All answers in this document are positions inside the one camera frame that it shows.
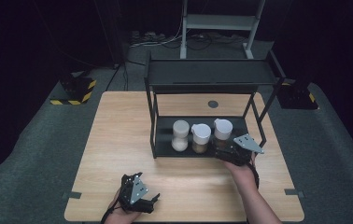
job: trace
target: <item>white shelf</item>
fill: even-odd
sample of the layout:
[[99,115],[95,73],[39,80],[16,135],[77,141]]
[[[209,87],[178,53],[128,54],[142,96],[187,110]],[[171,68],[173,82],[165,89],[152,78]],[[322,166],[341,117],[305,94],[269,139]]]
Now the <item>white shelf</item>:
[[254,16],[188,14],[186,27],[190,29],[250,31],[252,29],[254,21]]

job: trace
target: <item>gray carpet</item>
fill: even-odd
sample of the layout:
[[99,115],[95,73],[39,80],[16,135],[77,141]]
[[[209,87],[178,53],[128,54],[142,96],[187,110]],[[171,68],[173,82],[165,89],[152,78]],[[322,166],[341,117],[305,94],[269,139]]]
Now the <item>gray carpet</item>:
[[[253,54],[264,58],[270,42],[256,41]],[[128,49],[126,57],[145,63],[146,50],[155,58],[178,58],[178,49],[162,46]],[[188,50],[188,58],[244,58],[241,43],[214,44]],[[144,66],[127,63],[109,91],[143,91]],[[72,189],[101,94],[115,70],[94,69],[97,80],[85,105],[44,102],[21,133],[12,154],[0,165],[0,223],[68,223],[64,219],[67,193]],[[353,141],[332,106],[315,84],[309,90],[319,110],[281,109],[277,100],[269,115],[293,183],[304,197],[302,223],[353,223]],[[263,98],[271,89],[261,88]]]

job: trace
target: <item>dark background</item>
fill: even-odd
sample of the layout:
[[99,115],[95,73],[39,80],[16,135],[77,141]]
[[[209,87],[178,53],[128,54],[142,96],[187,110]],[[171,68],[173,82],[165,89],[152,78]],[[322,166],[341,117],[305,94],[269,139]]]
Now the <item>dark background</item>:
[[[120,34],[175,35],[181,2],[0,0],[0,163],[62,75],[122,63]],[[251,15],[256,6],[190,0],[189,9]],[[256,39],[275,41],[288,77],[320,86],[353,137],[353,0],[267,0]]]

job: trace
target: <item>wooden table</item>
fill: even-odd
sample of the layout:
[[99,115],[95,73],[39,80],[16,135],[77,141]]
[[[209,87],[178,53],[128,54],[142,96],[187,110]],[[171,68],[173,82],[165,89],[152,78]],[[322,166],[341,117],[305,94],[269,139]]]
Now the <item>wooden table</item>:
[[[249,95],[179,94],[158,96],[161,113],[166,115],[236,116],[241,115]],[[218,108],[207,102],[216,100]],[[263,100],[255,96],[258,109]],[[249,134],[261,141],[252,111],[247,115]],[[294,189],[287,165],[268,116],[263,120],[267,143],[265,153],[256,159],[261,178],[260,193],[282,221],[301,221],[304,212]],[[153,159],[149,144],[150,116],[145,92],[108,91],[101,102],[72,188],[81,193],[70,198],[64,217],[68,221],[98,221],[120,187],[124,174],[142,172],[149,189],[144,199],[160,192],[152,214],[143,214],[137,222],[233,222],[246,220],[235,184],[214,158]]]

